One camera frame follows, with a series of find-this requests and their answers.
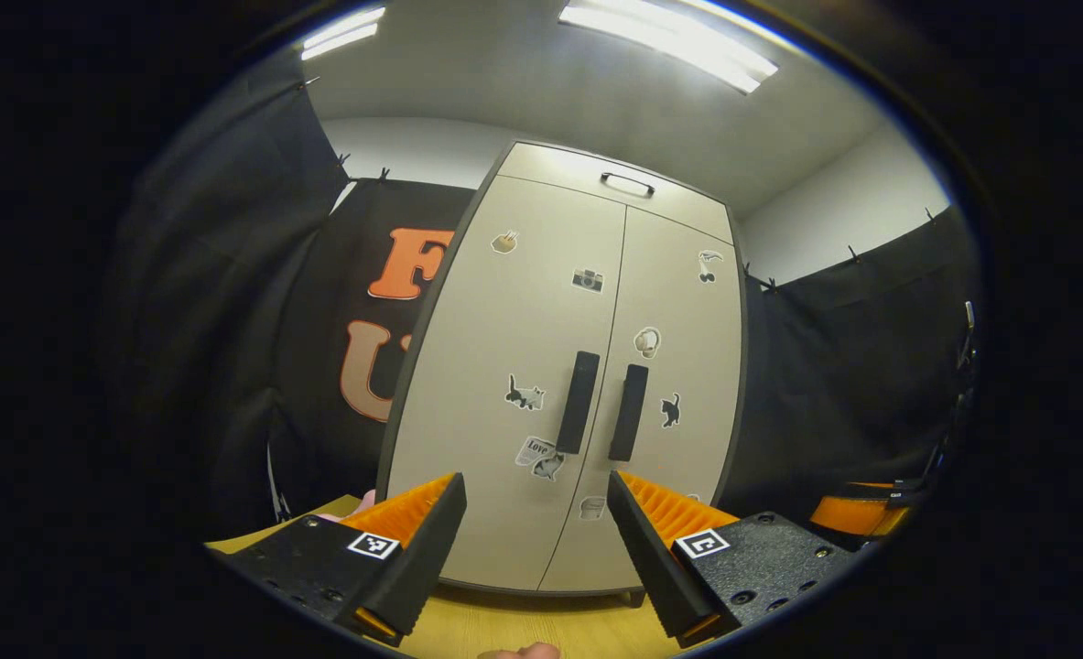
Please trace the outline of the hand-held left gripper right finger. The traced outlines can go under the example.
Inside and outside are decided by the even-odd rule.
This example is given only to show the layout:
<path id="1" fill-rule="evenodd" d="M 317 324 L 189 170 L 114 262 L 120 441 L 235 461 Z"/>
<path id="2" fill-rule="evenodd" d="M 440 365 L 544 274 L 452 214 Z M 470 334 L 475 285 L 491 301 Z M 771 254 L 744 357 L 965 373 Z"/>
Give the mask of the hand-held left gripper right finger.
<path id="1" fill-rule="evenodd" d="M 850 576 L 850 551 L 777 512 L 734 517 L 629 471 L 606 506 L 667 637 L 690 648 L 774 624 Z"/>

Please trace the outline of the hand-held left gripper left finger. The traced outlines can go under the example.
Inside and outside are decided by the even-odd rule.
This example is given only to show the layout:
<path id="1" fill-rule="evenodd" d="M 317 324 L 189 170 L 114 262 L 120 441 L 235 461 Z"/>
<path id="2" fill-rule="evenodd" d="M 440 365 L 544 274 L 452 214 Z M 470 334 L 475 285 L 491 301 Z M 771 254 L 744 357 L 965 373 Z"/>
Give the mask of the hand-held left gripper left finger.
<path id="1" fill-rule="evenodd" d="M 312 618 L 397 647 L 438 587 L 467 508 L 451 471 L 341 520 L 306 514 L 216 559 Z"/>

